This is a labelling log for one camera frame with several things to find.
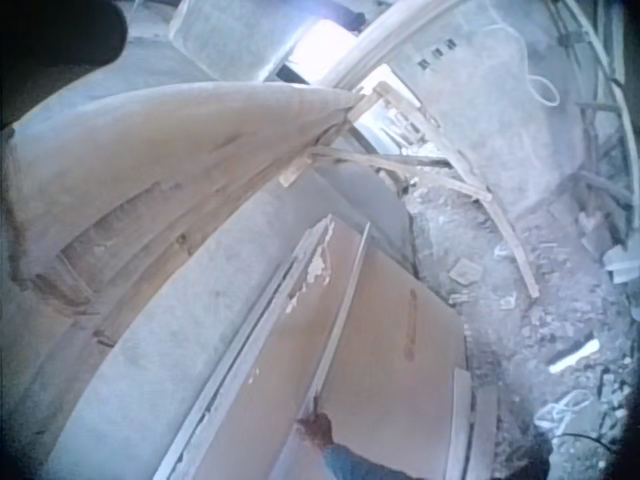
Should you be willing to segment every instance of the blue sleeve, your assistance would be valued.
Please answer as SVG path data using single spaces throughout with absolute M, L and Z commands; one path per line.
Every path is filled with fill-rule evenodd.
M 370 462 L 342 445 L 332 445 L 322 457 L 336 480 L 414 480 L 405 473 Z

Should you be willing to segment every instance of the white cable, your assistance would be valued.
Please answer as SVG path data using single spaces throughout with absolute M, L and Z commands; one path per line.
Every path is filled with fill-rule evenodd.
M 531 92 L 531 95 L 533 95 L 533 98 L 535 98 L 538 102 L 542 103 L 543 105 L 546 105 L 547 107 L 557 107 L 558 105 L 560 105 L 560 93 L 558 93 L 558 89 L 555 87 L 555 85 L 551 83 L 551 81 L 548 80 L 547 78 L 541 77 L 540 75 L 532 75 L 529 72 L 529 51 L 527 50 L 527 43 L 525 42 L 524 37 L 520 35 L 520 33 L 517 30 L 507 25 L 504 22 L 504 20 L 502 20 L 502 18 L 500 18 L 500 15 L 498 15 L 498 12 L 495 11 L 493 5 L 491 4 L 491 0 L 486 0 L 486 4 L 487 4 L 487 8 L 491 12 L 491 15 L 496 20 L 497 25 L 490 25 L 488 27 L 485 27 L 481 30 L 481 32 L 501 28 L 508 31 L 509 33 L 511 33 L 511 35 L 516 37 L 520 41 L 520 45 L 522 45 L 524 50 L 524 60 L 525 60 L 525 68 L 526 68 L 526 75 L 527 75 L 527 88 L 529 89 L 529 92 Z M 533 87 L 532 85 L 533 82 L 539 82 L 544 86 L 546 86 L 549 89 L 549 91 L 552 93 L 554 100 L 547 100 L 542 95 L 540 95 L 536 91 L 536 89 Z

